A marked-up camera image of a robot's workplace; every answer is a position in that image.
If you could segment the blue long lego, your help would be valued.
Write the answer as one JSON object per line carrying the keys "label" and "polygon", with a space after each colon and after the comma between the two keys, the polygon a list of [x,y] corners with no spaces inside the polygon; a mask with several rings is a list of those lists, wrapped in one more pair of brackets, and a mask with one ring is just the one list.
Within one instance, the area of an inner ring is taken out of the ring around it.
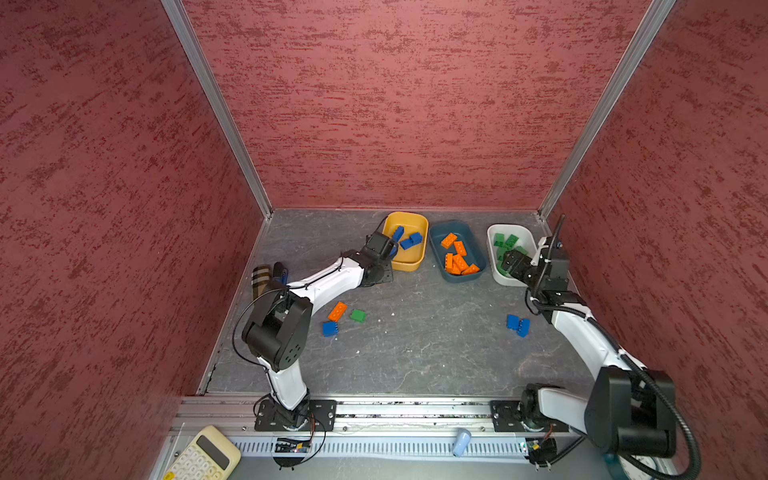
{"label": "blue long lego", "polygon": [[399,243],[402,236],[404,235],[405,228],[402,225],[399,225],[396,227],[392,234],[392,240],[394,243]]}

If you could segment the orange small lego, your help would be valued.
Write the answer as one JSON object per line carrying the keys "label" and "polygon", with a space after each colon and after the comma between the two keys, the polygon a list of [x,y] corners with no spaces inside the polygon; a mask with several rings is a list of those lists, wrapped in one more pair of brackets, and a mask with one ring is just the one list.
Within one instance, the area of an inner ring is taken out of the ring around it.
{"label": "orange small lego", "polygon": [[480,271],[481,271],[481,269],[477,265],[471,264],[466,269],[463,269],[461,271],[460,275],[461,276],[472,275],[472,274],[478,273]]}

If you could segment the blue lego pair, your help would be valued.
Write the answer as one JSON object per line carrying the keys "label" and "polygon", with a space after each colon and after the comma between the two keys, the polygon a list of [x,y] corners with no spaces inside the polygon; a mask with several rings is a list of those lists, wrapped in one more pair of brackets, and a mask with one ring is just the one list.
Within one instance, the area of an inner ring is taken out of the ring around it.
{"label": "blue lego pair", "polygon": [[506,327],[514,331],[518,336],[525,338],[529,334],[530,320],[516,315],[508,315],[506,317]]}

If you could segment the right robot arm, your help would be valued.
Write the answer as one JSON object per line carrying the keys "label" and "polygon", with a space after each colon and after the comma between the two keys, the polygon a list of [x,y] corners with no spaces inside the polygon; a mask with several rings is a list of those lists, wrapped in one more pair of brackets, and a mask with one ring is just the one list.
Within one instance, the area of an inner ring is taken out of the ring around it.
{"label": "right robot arm", "polygon": [[600,326],[585,300],[569,289],[568,257],[546,239],[535,257],[514,249],[501,269],[527,288],[534,311],[559,331],[594,378],[588,397],[530,384],[518,418],[531,431],[560,423],[585,435],[601,452],[670,458],[676,450],[675,386],[649,371]]}

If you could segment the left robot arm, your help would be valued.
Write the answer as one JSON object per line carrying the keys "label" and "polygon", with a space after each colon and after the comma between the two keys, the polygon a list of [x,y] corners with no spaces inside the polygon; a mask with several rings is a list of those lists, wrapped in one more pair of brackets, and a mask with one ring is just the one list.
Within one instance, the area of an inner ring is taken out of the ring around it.
{"label": "left robot arm", "polygon": [[374,232],[362,249],[341,253],[330,266],[305,279],[289,284],[269,281],[246,308],[241,339],[265,369],[270,399],[277,406],[294,414],[308,399],[299,358],[315,311],[347,291],[381,283],[394,250],[390,237]]}

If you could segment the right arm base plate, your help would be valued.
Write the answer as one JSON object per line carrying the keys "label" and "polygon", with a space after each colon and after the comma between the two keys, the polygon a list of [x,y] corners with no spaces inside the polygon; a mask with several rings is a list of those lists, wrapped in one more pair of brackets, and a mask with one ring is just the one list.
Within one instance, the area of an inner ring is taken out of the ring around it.
{"label": "right arm base plate", "polygon": [[517,400],[491,400],[490,418],[496,433],[568,433],[569,428],[553,420],[530,420]]}

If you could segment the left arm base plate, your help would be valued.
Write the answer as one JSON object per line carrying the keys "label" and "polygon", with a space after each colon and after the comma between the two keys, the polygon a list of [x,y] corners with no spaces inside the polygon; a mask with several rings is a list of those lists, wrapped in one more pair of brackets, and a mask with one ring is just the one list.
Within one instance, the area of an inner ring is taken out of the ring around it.
{"label": "left arm base plate", "polygon": [[334,429],[338,402],[335,400],[305,399],[296,409],[289,410],[272,398],[255,406],[254,430],[257,432],[320,432]]}

